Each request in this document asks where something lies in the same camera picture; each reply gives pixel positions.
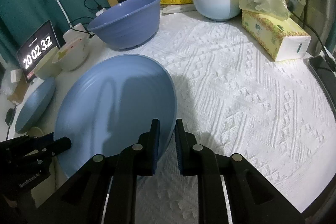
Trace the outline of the large blue plate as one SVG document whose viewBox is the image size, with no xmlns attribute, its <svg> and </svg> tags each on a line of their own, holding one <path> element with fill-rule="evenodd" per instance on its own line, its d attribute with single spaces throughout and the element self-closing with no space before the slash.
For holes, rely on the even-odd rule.
<svg viewBox="0 0 336 224">
<path fill-rule="evenodd" d="M 58 156 L 70 178 L 92 156 L 117 155 L 137 143 L 159 120 L 161 157 L 173 134 L 177 96 L 168 71 L 143 55 L 120 55 L 102 61 L 80 77 L 66 94 L 54 137 L 70 138 L 71 148 Z"/>
</svg>

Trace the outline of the cream ceramic bowl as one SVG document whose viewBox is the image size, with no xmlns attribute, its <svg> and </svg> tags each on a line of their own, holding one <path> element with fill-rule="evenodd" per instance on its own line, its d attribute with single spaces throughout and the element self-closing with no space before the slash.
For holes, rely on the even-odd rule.
<svg viewBox="0 0 336 224">
<path fill-rule="evenodd" d="M 46 80 L 50 77 L 56 78 L 60 74 L 62 69 L 52 62 L 58 50 L 58 47 L 53 47 L 38 62 L 36 67 L 33 69 L 33 73 L 36 77 Z"/>
</svg>

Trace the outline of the small blue plate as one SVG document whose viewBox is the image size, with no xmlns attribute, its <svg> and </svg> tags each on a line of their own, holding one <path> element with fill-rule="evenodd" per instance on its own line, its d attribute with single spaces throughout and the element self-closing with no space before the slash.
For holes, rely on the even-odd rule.
<svg viewBox="0 0 336 224">
<path fill-rule="evenodd" d="M 15 123 L 15 132 L 17 134 L 28 132 L 30 128 L 36 125 L 48 107 L 55 92 L 55 87 L 55 78 L 49 77 L 29 96 Z"/>
</svg>

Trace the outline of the pink strawberry ceramic bowl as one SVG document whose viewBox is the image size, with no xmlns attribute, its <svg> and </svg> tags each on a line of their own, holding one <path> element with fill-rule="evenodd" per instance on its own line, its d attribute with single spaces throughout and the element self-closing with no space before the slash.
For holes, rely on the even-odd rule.
<svg viewBox="0 0 336 224">
<path fill-rule="evenodd" d="M 89 55 L 88 38 L 77 38 L 65 43 L 52 59 L 63 71 L 73 71 L 84 63 Z"/>
</svg>

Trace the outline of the tablet showing clock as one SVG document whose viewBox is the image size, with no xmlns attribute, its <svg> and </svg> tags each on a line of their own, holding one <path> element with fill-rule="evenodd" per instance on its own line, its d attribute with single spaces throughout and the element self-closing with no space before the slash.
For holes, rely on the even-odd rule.
<svg viewBox="0 0 336 224">
<path fill-rule="evenodd" d="M 17 58 L 28 84 L 35 78 L 33 69 L 38 62 L 55 47 L 59 48 L 59 42 L 51 21 L 47 20 L 18 49 Z"/>
</svg>

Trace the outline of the white textured table cloth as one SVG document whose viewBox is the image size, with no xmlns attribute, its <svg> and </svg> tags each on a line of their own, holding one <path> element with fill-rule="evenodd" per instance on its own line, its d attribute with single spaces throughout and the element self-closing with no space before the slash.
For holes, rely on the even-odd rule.
<svg viewBox="0 0 336 224">
<path fill-rule="evenodd" d="M 75 71 L 56 79 L 42 120 L 54 131 L 72 85 L 96 64 L 123 55 L 99 38 Z M 130 50 L 171 76 L 177 118 L 216 153 L 241 153 L 310 221 L 335 189 L 335 118 L 306 59 L 274 62 L 241 18 L 213 22 L 199 13 L 161 17 L 146 44 Z"/>
</svg>

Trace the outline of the blue plastic bowl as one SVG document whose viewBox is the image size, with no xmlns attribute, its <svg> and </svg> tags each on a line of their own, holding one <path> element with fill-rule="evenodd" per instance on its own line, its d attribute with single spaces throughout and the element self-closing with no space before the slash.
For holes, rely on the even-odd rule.
<svg viewBox="0 0 336 224">
<path fill-rule="evenodd" d="M 127 0 L 107 9 L 87 30 L 114 50 L 127 50 L 149 41 L 159 29 L 161 0 Z"/>
</svg>

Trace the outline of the white phone charger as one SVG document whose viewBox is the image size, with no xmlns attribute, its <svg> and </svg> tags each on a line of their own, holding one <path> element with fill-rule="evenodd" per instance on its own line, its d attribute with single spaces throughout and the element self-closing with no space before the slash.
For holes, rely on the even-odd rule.
<svg viewBox="0 0 336 224">
<path fill-rule="evenodd" d="M 96 16 L 99 16 L 99 15 L 101 15 L 102 13 L 106 12 L 106 10 L 108 10 L 108 8 L 103 7 L 102 9 L 98 10 L 98 11 L 95 13 L 95 15 L 96 15 Z"/>
</svg>

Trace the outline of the light blue steel bowl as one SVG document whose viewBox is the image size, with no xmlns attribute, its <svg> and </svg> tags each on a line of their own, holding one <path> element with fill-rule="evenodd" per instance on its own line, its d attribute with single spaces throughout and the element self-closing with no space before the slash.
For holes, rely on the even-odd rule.
<svg viewBox="0 0 336 224">
<path fill-rule="evenodd" d="M 197 11 L 210 20 L 224 22 L 240 14 L 239 0 L 193 0 Z"/>
</svg>

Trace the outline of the yellow tissue pack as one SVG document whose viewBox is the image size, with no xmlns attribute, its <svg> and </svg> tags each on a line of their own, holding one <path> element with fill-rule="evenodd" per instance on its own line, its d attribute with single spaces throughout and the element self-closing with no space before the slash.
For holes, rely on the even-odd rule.
<svg viewBox="0 0 336 224">
<path fill-rule="evenodd" d="M 290 18 L 285 0 L 239 0 L 242 26 L 274 61 L 301 59 L 311 36 Z"/>
</svg>

